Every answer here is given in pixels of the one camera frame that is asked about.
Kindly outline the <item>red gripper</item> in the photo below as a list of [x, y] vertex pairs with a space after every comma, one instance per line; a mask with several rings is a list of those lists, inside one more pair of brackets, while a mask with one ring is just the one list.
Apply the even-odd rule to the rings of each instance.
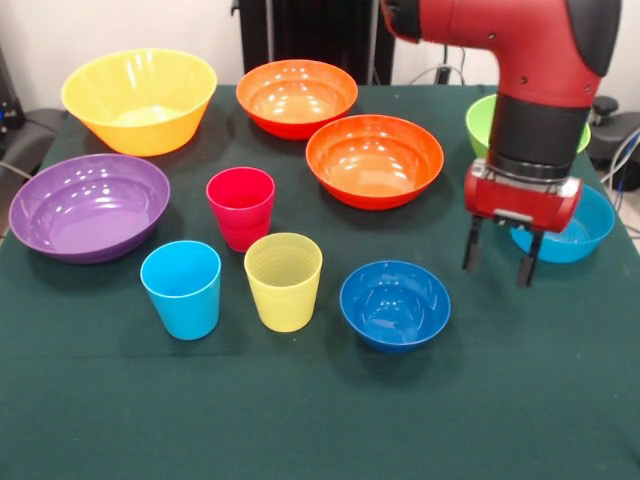
[[[464, 180], [465, 207], [473, 216], [462, 268], [468, 273], [477, 269], [483, 218], [505, 218], [531, 230], [559, 233], [572, 219], [582, 188], [583, 182], [576, 177], [556, 184], [522, 182], [491, 170], [485, 159], [475, 159]], [[532, 234], [528, 253], [520, 262], [518, 286], [531, 285], [542, 241], [542, 232]]]

